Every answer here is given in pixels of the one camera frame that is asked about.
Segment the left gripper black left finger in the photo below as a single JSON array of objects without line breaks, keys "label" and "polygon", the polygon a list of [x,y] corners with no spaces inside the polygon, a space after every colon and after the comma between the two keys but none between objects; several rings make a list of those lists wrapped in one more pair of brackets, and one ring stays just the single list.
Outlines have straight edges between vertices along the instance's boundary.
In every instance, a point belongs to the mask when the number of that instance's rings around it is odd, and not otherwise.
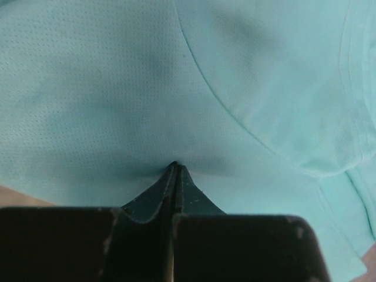
[{"label": "left gripper black left finger", "polygon": [[3,207],[2,281],[163,281],[178,164],[122,207]]}]

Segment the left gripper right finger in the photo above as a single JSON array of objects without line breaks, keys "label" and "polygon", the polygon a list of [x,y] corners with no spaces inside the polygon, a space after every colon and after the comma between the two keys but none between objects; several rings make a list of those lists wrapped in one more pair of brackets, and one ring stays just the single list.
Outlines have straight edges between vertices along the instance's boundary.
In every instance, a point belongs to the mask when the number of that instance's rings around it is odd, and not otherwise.
[{"label": "left gripper right finger", "polygon": [[172,221],[175,281],[329,281],[318,240],[301,217],[219,209],[180,166]]}]

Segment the teal t shirt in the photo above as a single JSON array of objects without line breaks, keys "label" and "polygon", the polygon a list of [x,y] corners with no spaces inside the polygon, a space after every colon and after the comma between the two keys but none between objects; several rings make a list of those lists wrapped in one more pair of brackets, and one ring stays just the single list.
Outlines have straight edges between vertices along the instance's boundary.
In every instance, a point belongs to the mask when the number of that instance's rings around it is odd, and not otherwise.
[{"label": "teal t shirt", "polygon": [[1,185],[118,206],[185,165],[295,214],[333,281],[375,243],[374,1],[2,1]]}]

